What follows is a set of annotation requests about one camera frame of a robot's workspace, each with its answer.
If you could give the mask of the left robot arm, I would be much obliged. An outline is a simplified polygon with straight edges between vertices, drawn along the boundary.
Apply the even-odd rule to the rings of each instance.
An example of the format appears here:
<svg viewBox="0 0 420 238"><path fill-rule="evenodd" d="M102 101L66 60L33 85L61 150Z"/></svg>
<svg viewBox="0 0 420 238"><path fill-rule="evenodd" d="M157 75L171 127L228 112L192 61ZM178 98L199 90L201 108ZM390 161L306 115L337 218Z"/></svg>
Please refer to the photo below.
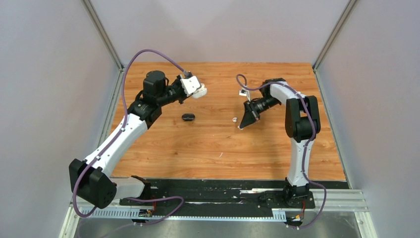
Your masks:
<svg viewBox="0 0 420 238"><path fill-rule="evenodd" d="M83 199L94 208L104 209L116 199L132 197L138 204L148 204L152 192L145 179L138 176L112 178L111 174L132 144L158 119L162 107L189 97L206 94L205 85L190 72L179 75L169 84L164 72L150 71L143 89L126 110L122 121L109 137L84 160L74 159L69 165L73 204Z"/></svg>

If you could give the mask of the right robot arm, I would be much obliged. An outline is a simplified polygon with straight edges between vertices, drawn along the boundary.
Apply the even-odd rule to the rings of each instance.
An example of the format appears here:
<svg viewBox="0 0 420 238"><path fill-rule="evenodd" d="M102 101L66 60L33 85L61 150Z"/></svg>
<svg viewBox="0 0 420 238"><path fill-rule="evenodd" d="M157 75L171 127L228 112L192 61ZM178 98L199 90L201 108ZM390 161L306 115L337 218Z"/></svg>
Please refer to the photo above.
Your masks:
<svg viewBox="0 0 420 238"><path fill-rule="evenodd" d="M257 90L262 96L244 102L239 128L256 123L266 110L285 105L285 131L291 140L292 150L281 201L295 207L310 193L307 171L314 139L321 128L317 97L298 92L283 78L268 79Z"/></svg>

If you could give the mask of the black earbud charging case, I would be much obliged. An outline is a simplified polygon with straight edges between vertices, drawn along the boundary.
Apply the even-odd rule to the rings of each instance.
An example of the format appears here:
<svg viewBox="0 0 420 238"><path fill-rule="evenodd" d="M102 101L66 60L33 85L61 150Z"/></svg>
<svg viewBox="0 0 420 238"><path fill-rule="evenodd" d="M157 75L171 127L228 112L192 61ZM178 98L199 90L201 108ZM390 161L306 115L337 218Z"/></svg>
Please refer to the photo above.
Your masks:
<svg viewBox="0 0 420 238"><path fill-rule="evenodd" d="M195 116L194 114L183 114L183 115L181 116L181 119L182 119L183 121L194 121L194 120L195 120L195 118L196 118L196 116Z"/></svg>

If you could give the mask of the white earbud charging case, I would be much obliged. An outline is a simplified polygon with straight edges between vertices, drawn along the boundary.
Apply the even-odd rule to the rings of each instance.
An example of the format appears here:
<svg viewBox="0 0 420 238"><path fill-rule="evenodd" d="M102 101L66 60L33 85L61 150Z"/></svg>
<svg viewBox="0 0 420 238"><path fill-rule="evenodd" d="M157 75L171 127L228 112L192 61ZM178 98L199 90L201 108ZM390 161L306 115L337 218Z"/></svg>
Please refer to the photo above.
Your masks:
<svg viewBox="0 0 420 238"><path fill-rule="evenodd" d="M205 84L201 83L201 87L199 89L197 89L193 94L192 97L194 99L198 99L201 98L203 96L205 96L207 94L208 90L205 87Z"/></svg>

